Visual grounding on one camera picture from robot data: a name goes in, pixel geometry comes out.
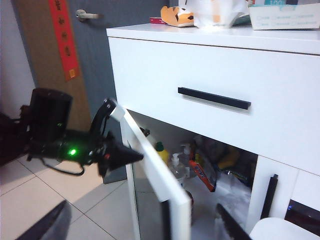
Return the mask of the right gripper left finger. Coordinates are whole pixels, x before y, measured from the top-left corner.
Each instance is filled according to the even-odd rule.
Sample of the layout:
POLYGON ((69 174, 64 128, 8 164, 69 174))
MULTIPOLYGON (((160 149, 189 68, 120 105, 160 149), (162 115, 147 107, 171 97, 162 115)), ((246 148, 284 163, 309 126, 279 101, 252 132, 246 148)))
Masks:
POLYGON ((63 200, 17 240, 66 240, 72 218, 70 204, 63 200))

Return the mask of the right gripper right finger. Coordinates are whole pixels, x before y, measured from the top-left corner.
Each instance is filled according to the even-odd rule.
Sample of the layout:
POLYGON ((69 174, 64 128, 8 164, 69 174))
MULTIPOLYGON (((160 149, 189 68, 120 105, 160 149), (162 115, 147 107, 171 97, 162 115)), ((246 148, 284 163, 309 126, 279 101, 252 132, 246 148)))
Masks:
POLYGON ((233 240, 252 240, 229 212, 220 204, 216 205, 216 211, 221 216, 228 235, 233 240))

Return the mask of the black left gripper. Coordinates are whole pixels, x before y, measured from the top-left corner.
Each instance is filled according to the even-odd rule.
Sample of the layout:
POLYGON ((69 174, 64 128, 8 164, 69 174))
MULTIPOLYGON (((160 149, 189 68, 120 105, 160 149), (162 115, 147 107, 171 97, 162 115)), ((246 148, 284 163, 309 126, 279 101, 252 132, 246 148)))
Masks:
POLYGON ((88 142, 88 154, 85 164, 97 164, 98 173, 102 177, 126 176, 125 164, 111 164, 110 162, 137 162, 144 155, 118 142, 112 135, 91 138, 88 142))

